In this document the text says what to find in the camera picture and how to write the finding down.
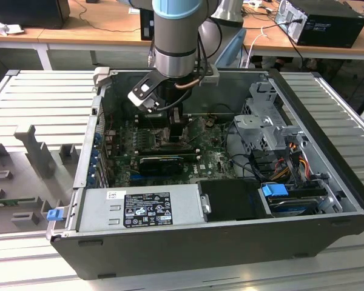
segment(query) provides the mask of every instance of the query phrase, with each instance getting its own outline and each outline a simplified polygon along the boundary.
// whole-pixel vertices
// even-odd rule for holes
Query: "wooden desk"
[[[364,2],[348,1],[356,10],[362,12]],[[135,30],[140,28],[139,15],[128,14],[128,6],[116,0],[101,0],[99,4],[87,4],[85,0],[69,0],[70,18],[61,30],[44,30],[41,28],[26,28],[21,35],[0,36],[0,47],[16,49],[35,49],[38,52],[43,69],[51,70],[49,50],[89,50],[93,63],[96,63],[95,51],[129,51],[147,52],[149,41],[140,39],[140,31],[108,32],[98,30],[80,20],[79,14],[84,11],[78,3],[86,7],[83,19],[92,25],[109,30]],[[276,9],[278,4],[265,5]],[[261,27],[274,24],[266,16],[249,15],[245,17],[244,27]],[[267,28],[268,38],[259,38],[253,49],[253,54],[262,56],[298,56],[289,39],[279,27]],[[260,30],[248,30],[244,44],[250,47]],[[332,59],[364,59],[364,28],[356,40],[353,48],[326,47],[297,47],[305,58]]]
[[[18,35],[0,35],[0,41],[5,42],[38,42],[38,37],[43,32],[43,28],[24,28],[25,33]]]
[[[362,12],[364,2],[362,1],[348,1],[350,6],[358,12]],[[265,3],[267,7],[278,7],[276,2],[272,4]],[[265,13],[263,9],[257,9],[257,12]],[[244,20],[244,27],[261,27],[270,26],[274,24],[272,21],[267,21],[267,16],[262,15],[248,15]],[[279,27],[267,28],[264,32],[268,38],[264,36],[258,38],[253,47],[255,55],[268,55],[268,56],[298,56],[297,52],[292,47],[290,40]],[[253,40],[260,34],[260,30],[247,30],[246,39],[244,44],[249,48]],[[304,57],[313,58],[332,58],[332,59],[364,59],[364,28],[354,43],[352,48],[329,48],[329,47],[305,47],[297,46],[297,49]]]
[[[108,30],[136,30],[135,32],[108,32]],[[149,42],[140,39],[140,17],[128,14],[129,7],[116,0],[101,0],[98,4],[88,4],[85,0],[69,0],[70,18],[61,30],[45,29],[38,37],[39,42],[65,44],[108,44],[108,45],[145,45]]]

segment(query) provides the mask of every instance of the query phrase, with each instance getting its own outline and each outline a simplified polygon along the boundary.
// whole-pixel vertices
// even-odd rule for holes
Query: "sticker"
[[[124,199],[127,191],[107,191],[107,200],[110,199]]]
[[[124,221],[126,228],[168,226],[172,224],[170,193],[147,193],[124,196]]]

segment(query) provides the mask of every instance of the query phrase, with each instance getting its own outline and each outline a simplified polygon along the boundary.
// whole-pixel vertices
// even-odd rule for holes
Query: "robotic arm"
[[[153,0],[149,7],[149,0],[129,1],[133,7],[154,10],[157,69],[143,78],[128,95],[140,110],[149,113],[168,110],[190,96],[191,88],[200,81],[193,74],[197,49],[204,51],[198,28],[216,11],[219,2]],[[208,65],[204,64],[204,74]],[[168,105],[159,107],[159,98]]]
[[[246,33],[242,28],[243,1],[120,1],[135,8],[153,10],[155,21],[156,70],[147,74],[128,94],[128,98],[141,111],[166,111],[169,140],[178,141],[186,123],[182,102],[190,97],[192,88],[206,76],[210,66],[208,59],[222,60],[216,64],[226,66],[240,51]]]

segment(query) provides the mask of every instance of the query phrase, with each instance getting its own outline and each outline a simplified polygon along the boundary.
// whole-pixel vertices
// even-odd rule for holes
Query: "paper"
[[[249,4],[250,6],[253,6],[255,8],[259,8],[263,1],[262,0],[244,0],[244,4]]]
[[[140,10],[139,9],[136,9],[136,8],[130,8],[128,10],[128,14],[140,14]]]
[[[24,30],[18,24],[4,24],[0,22],[0,35],[13,35],[16,33],[22,33]]]

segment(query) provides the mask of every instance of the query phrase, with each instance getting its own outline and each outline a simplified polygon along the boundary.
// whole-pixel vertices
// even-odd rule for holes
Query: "white cable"
[[[252,52],[252,48],[254,47],[254,44],[255,44],[255,41],[257,41],[257,39],[261,36],[265,36],[265,37],[268,37],[268,35],[266,35],[263,31],[263,26],[260,28],[260,31],[261,31],[261,34],[259,34],[255,39],[254,41],[252,42],[251,44],[251,47],[249,48],[249,53],[248,53],[248,60],[247,60],[247,64],[245,65],[245,68],[248,69],[249,67],[249,63],[251,62],[251,52]]]
[[[275,25],[275,26],[273,26],[273,27],[276,27],[276,26],[279,26],[279,25],[282,25],[282,24],[289,24],[288,22],[281,22],[281,23],[278,23],[277,25]],[[246,66],[245,66],[245,68],[246,69],[248,69],[248,67],[249,67],[249,64],[251,63],[251,52],[252,52],[252,48],[254,47],[254,44],[255,44],[255,42],[257,41],[257,39],[259,38],[259,37],[261,37],[261,36],[265,36],[265,37],[268,37],[268,35],[267,34],[265,34],[264,33],[264,31],[263,31],[263,29],[264,28],[267,28],[267,27],[265,27],[265,26],[262,26],[262,27],[260,27],[260,34],[254,39],[254,41],[252,42],[252,44],[251,44],[251,47],[249,48],[249,53],[248,53],[248,60],[247,60],[247,64],[246,64]]]

